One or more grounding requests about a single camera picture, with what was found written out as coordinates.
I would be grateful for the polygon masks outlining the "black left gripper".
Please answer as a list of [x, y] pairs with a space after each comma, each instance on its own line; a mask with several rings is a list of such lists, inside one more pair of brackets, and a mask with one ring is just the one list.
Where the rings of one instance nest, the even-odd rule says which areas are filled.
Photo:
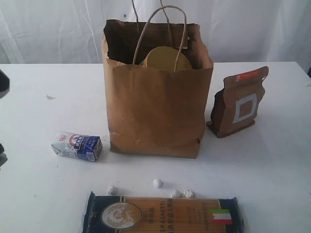
[[7, 162], [7, 156], [2, 144], [0, 144], [0, 167]]

